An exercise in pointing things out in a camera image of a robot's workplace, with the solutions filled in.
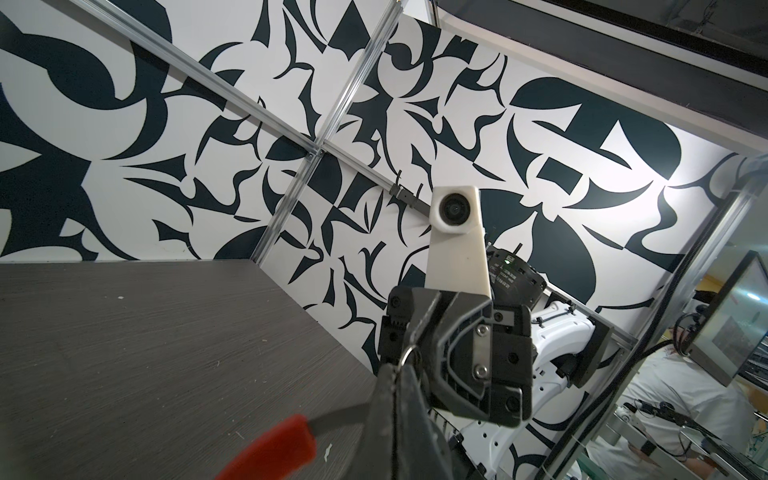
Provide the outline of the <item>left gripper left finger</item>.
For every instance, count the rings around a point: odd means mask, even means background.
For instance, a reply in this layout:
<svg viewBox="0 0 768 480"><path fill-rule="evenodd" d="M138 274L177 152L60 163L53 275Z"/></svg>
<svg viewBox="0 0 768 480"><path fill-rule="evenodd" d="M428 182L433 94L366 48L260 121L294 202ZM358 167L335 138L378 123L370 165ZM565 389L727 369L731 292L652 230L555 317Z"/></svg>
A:
<svg viewBox="0 0 768 480"><path fill-rule="evenodd" d="M407 460L401 451L405 387L412 380L411 365L380 368L363 415L363 430L342 479L406 479Z"/></svg>

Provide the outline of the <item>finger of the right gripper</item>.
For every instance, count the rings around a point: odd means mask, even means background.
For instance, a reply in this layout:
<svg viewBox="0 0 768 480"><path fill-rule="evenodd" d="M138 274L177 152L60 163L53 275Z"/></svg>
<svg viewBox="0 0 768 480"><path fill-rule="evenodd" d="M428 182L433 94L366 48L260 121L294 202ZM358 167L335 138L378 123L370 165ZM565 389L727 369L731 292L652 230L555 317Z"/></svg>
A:
<svg viewBox="0 0 768 480"><path fill-rule="evenodd" d="M488 420L492 301L479 294L435 293L420 344L430 400L456 416Z"/></svg>
<svg viewBox="0 0 768 480"><path fill-rule="evenodd" d="M404 366L409 357L421 347L427 328L434 320L435 313L445 298L446 294L441 290L427 288L411 290L412 312L403 337L404 347L398 360L399 366Z"/></svg>

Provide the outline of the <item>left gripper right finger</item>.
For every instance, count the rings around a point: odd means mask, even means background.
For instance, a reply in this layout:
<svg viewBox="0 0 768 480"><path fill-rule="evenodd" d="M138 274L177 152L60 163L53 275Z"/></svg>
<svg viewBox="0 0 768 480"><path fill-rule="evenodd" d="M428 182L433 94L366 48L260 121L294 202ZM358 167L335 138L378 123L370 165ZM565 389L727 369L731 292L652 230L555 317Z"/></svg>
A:
<svg viewBox="0 0 768 480"><path fill-rule="evenodd" d="M415 370L398 373L398 478L453 479L445 437L429 417Z"/></svg>

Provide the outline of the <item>red key tag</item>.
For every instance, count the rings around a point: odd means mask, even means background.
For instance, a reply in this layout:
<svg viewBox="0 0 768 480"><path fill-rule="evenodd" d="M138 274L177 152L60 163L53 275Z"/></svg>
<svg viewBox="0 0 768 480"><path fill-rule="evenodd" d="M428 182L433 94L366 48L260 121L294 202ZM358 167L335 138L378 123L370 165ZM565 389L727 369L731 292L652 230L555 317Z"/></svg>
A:
<svg viewBox="0 0 768 480"><path fill-rule="evenodd" d="M316 451L309 420L300 414L293 415L250 443L215 479L286 479L309 464Z"/></svg>

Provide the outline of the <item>large wire keyring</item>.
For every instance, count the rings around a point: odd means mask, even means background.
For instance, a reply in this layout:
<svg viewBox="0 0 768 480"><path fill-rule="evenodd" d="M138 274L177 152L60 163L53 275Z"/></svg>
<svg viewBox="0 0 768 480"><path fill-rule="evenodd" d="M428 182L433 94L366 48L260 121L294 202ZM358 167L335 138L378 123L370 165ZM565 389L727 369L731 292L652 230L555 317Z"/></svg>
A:
<svg viewBox="0 0 768 480"><path fill-rule="evenodd" d="M384 392L374 392L365 403L342 407L308 420L309 431L319 437L343 427L367 425L370 423L370 416L373 416L373 420L386 420L395 424L395 407L398 405L396 387L399 385L399 377L407 364L420 362L419 355L419 348L415 345L407 345L401 351L380 351L381 363L376 389L384 382Z"/></svg>

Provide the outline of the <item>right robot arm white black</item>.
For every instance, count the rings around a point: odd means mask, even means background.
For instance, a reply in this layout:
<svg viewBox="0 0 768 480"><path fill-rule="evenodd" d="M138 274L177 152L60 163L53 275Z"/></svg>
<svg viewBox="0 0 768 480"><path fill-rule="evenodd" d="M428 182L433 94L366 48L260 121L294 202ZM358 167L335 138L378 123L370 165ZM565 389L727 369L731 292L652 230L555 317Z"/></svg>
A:
<svg viewBox="0 0 768 480"><path fill-rule="evenodd" d="M515 253L486 250L488 296L399 285L388 298L380 359L412 360L427 403L469 425L448 446L454 476L492 479L537 412L594 374L612 327L552 294Z"/></svg>

